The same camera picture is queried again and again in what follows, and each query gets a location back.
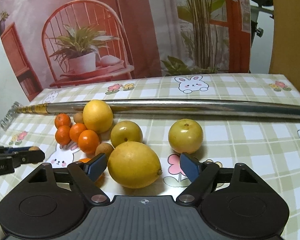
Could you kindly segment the brown longan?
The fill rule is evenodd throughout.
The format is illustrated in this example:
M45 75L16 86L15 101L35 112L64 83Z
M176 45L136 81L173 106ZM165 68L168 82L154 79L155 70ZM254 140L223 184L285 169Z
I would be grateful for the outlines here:
M74 122L76 124L83 124L84 121L83 121L83 113L82 112L77 112L74 114L73 116L73 119L74 119Z
M29 148L29 151L39 151L39 150L40 150L40 148L37 146L32 146Z
M111 144L107 142L103 142L97 146L95 151L95 156L104 153L106 155L106 158L108 159L110 157L110 154L113 152L113 150L114 147Z

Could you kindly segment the small orange mandarin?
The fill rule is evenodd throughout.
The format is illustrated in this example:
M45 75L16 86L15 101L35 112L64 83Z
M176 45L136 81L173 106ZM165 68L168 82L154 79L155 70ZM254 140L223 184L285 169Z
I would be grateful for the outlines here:
M70 139L74 142L78 142L78 139L79 139L79 136L81 135L81 133L83 131L85 131L87 128L84 124L82 123L77 123L77 124L74 124L71 128L70 128L70 131L69 131L69 136L70 136Z
M70 116L65 113L60 113L55 117L54 124L55 127L59 129L61 126L71 127L72 122Z
M95 154L100 139L96 132L87 129L83 131L78 138L78 146L85 154Z
M66 125L60 126L55 133L55 140L61 146L67 145L71 141L70 127Z

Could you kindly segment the large yellow lemon front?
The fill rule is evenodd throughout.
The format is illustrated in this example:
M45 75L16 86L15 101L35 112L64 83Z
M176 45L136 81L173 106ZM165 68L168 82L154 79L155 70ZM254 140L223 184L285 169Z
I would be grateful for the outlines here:
M110 154L107 166L110 176L129 189L147 187L162 175L157 154L149 146L136 141L117 146Z

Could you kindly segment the clear acrylic block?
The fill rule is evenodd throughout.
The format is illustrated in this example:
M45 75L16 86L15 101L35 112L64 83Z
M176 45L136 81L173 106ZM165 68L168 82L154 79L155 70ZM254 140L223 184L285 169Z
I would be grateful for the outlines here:
M6 131L12 121L17 117L19 114L19 110L21 109L22 105L15 101L14 104L11 106L11 108L8 110L6 115L0 120L0 127Z

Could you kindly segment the brown longan by pole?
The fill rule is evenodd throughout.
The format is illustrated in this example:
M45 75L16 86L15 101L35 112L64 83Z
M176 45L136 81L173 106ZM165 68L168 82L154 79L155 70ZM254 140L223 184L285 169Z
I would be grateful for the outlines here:
M82 112L77 112L74 114L73 116L73 119L74 119L74 122L76 124L83 124L84 121L83 121L83 113Z

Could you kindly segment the checkered bunny tablecloth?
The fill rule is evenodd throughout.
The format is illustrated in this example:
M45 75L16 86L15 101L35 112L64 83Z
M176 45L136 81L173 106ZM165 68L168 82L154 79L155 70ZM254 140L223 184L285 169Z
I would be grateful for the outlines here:
M219 99L300 105L300 93L283 75L205 75L206 91L185 94L173 77L113 81L61 89L45 89L33 101L70 102L106 99ZM168 132L176 116L134 116L143 132L144 143L156 152L162 176L151 186L129 190L104 172L97 181L109 197L117 194L163 194L177 196L189 184L181 173L178 157L168 143ZM204 132L203 144L195 154L201 161L222 167L245 163L261 176L288 204L290 218L284 239L300 239L300 121L261 121L205 116L197 119ZM0 145L37 146L47 157L66 160L85 157L75 144L61 148L55 141L54 117L19 115L6 131L0 127Z

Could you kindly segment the telescopic steel gold pole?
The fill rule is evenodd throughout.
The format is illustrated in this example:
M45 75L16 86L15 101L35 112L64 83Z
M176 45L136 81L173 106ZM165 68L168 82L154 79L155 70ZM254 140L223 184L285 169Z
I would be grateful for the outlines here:
M300 106L212 99L119 99L104 101L115 114L247 116L300 120Z

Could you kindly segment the printed plant chair backdrop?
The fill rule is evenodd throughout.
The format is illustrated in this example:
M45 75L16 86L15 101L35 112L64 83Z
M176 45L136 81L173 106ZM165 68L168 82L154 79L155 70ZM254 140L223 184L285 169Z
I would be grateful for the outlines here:
M139 78L246 73L250 0L0 0L0 38L25 96Z

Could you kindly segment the yellow wooden door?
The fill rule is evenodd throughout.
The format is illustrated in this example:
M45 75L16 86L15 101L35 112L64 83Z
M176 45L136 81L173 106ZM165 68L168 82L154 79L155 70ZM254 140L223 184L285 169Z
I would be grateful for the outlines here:
M283 74L300 92L300 0L274 1L271 74Z

